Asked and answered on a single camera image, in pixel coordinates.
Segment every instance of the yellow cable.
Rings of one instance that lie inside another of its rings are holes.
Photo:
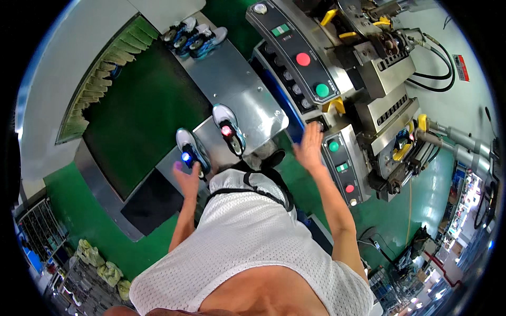
[[[408,233],[406,234],[406,246],[408,245],[410,226],[411,226],[411,179],[409,179],[409,219],[408,219]]]

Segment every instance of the sneaker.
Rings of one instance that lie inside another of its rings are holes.
[[[190,56],[203,58],[227,38],[228,30],[222,26],[214,31],[206,30],[190,45]]]
[[[183,32],[181,37],[174,43],[176,55],[183,56],[190,51],[190,45],[198,39],[198,36],[205,31],[209,30],[209,25],[200,24],[195,27],[191,32]]]
[[[205,176],[211,171],[211,162],[202,142],[191,131],[180,128],[176,132],[176,143],[181,151],[181,160],[188,168],[191,169],[196,161],[200,162],[198,177],[205,180]]]
[[[174,43],[183,35],[183,32],[191,32],[197,25],[197,19],[189,17],[178,25],[173,25],[162,36],[169,49],[174,48]]]
[[[241,157],[246,148],[246,140],[239,129],[234,112],[226,105],[215,104],[213,106],[213,120],[220,129],[230,151],[237,157]]]

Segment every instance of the black mat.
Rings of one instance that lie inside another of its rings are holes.
[[[183,196],[154,169],[121,210],[126,219],[145,236],[181,210]]]

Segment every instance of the control panel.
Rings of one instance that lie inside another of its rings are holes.
[[[275,55],[275,64],[286,68],[284,78],[289,76],[287,80],[293,81],[290,89],[303,97],[305,107],[325,104],[340,95],[320,57],[274,1],[263,0],[252,5],[246,12],[246,19],[267,42],[265,49]]]
[[[348,137],[347,131],[342,130],[326,135],[323,138],[322,154],[343,199],[349,206],[355,206],[367,200],[369,196],[366,192],[362,192],[361,188],[364,186],[360,170],[361,167],[365,167],[363,157],[356,156],[355,148],[352,148],[356,146],[356,141]],[[363,163],[364,166],[355,166],[355,163]]]

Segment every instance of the red button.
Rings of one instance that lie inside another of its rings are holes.
[[[304,67],[311,63],[311,58],[306,53],[298,53],[296,60],[299,65]]]

